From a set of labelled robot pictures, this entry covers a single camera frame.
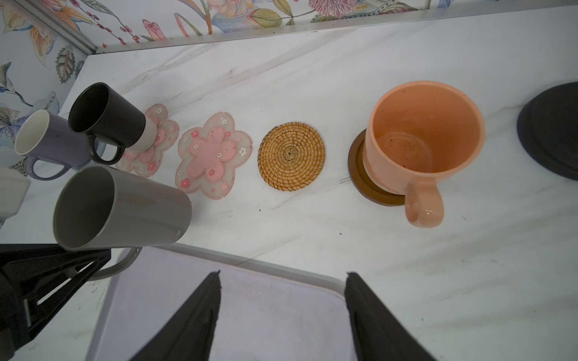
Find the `mug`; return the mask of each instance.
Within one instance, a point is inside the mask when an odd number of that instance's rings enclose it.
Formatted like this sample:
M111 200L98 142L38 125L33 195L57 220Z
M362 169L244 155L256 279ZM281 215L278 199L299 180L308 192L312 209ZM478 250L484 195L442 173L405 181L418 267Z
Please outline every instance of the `mug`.
M68 251L166 245L182 237L191 214L183 191L94 165L76 173L62 189L53 231Z
M157 125L105 83L93 84L79 95L68 125L87 136L92 160L106 165L118 162L126 148L137 153L148 150L157 138ZM98 155L96 139L117 147L112 160Z
M407 220L435 227L443 220L436 184L480 153L486 129L464 93L434 81L414 81L379 99L365 133L363 163L381 189L405 195Z
M90 161L86 149L86 138L72 132L67 120L46 110L32 113L22 124L14 141L18 155L28 157L26 172L38 180L52 180L62 176L72 167L81 167ZM38 161L63 165L64 168L52 177L43 178L34 173Z

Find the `black lid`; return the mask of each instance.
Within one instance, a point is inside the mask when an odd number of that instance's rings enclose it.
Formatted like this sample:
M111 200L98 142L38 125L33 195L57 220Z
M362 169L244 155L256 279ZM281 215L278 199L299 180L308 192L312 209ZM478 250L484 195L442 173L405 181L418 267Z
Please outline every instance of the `black lid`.
M578 82L550 88L526 104L518 137L536 162L578 180Z

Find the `floral wallpaper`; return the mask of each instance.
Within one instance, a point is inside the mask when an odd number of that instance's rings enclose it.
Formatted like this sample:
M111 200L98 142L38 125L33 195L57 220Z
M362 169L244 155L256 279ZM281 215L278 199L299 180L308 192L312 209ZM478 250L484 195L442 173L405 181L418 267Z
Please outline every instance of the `floral wallpaper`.
M39 0L99 47L497 0Z
M14 140L33 112L58 114L86 57L0 0L0 166L22 157Z

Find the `mug handle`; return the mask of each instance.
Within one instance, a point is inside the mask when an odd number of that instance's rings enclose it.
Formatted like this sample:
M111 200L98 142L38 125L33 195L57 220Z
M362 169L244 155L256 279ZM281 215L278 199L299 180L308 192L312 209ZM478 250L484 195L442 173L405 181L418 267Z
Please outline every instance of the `mug handle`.
M110 161L106 161L106 160L102 159L97 153L97 147L95 144L97 137L95 137L93 134L90 134L90 135L87 135L86 138L88 139L88 149L90 150L90 158L93 161L95 161L96 163L100 163L100 164L104 164L104 165L113 165L116 162L118 162L124 154L125 147L124 146L117 146L116 154L114 155L114 158L112 158L112 160L110 160Z
M121 273L122 271L130 267L130 265L139 256L140 251L142 249L143 249L142 247L132 247L129 253L124 258L122 258L122 260L120 260L119 263L116 263L114 266L107 267L103 270L96 271L92 275L92 277L90 277L88 280L89 281L103 280L105 278L112 277L115 274ZM66 271L66 275L68 276L68 278L73 278L77 274L78 271L76 271L74 267Z
M53 180L53 179L56 179L56 178L62 176L64 173L68 172L68 170L70 168L72 168L69 165L62 164L62 166L64 166L64 168L62 168L62 170L60 172L56 173L52 177L42 178L41 176L37 176L36 173L34 173L34 164L38 160L39 160L38 158L32 157L32 158L28 158L28 160L26 161L26 173L28 173L28 175L30 175L30 178L34 178L34 179L38 179L38 180Z
M435 180L414 178L405 188L405 216L416 227L432 228L443 220L443 201Z

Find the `rattan coaster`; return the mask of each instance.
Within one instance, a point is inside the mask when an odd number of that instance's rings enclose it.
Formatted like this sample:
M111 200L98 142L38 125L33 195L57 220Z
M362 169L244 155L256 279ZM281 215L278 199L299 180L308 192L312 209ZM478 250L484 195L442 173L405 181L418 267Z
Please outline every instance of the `rattan coaster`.
M367 175L363 167L363 145L365 129L353 141L349 148L347 167L349 175L357 190L369 200L382 206L401 206L405 204L405 195L393 194L379 188Z
M259 146L257 164L273 188L296 191L321 172L325 145L319 133L304 123L285 123L271 129Z

